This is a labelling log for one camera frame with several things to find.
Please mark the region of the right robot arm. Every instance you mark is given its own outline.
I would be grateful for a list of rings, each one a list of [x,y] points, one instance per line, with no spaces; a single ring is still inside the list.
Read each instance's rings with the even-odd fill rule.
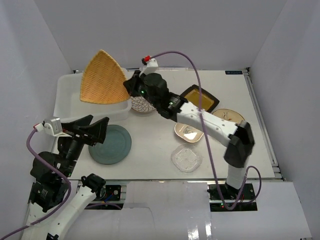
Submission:
[[[158,73],[144,74],[136,70],[123,85],[131,97],[143,97],[163,118],[196,128],[225,146],[226,195],[233,200],[243,195],[247,159],[255,145],[248,122],[235,123],[200,110],[183,96],[170,92]]]

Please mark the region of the teal round plate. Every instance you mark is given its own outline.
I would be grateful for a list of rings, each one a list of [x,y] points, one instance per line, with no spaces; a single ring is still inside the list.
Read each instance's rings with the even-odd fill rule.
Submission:
[[[103,143],[89,146],[92,159],[102,165],[114,165],[124,160],[132,146],[130,133],[120,125],[109,125]]]

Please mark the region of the chrysanthemum pattern round plate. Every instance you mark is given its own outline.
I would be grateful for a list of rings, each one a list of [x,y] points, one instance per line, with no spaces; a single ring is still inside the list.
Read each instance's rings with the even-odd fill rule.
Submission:
[[[141,96],[131,97],[131,109],[141,114],[151,113],[155,110],[155,108]]]

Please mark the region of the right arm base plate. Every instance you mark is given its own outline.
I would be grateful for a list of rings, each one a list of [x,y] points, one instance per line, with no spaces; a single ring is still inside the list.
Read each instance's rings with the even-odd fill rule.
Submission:
[[[226,204],[231,207],[238,197],[238,190],[231,187],[227,187],[226,184],[219,184],[222,196]],[[210,211],[214,212],[229,212],[224,206],[217,187],[215,184],[209,184],[207,188],[209,196]],[[252,183],[246,183],[244,185],[242,194],[239,197],[236,207],[232,210],[233,212],[256,212],[258,210],[256,201],[252,201],[255,198],[255,190]]]

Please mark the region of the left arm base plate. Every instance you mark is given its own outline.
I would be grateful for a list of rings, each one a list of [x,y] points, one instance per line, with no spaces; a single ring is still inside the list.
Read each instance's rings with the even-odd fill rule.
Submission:
[[[106,185],[103,196],[96,198],[91,202],[85,210],[121,210],[121,185]]]

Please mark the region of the cream bird pattern plate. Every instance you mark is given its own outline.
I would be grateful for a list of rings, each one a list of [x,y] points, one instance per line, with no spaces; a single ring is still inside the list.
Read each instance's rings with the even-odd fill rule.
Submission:
[[[236,112],[234,110],[227,109],[227,108],[217,109],[212,114],[216,117],[223,119],[223,120],[234,122],[237,124],[239,124],[239,123],[241,123],[241,121],[245,120],[241,114],[239,114],[238,112]]]

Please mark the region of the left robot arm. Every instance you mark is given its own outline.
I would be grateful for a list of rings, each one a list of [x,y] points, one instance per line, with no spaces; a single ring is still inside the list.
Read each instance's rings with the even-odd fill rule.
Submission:
[[[80,178],[81,186],[71,197],[69,177],[83,147],[102,144],[106,138],[109,118],[92,122],[93,116],[62,123],[59,118],[46,119],[34,126],[26,147],[34,156],[30,174],[35,178],[29,196],[27,228],[23,240],[62,240],[74,221],[94,199],[105,196],[106,181],[91,173]],[[58,152],[36,153],[31,139],[36,132],[58,138]]]

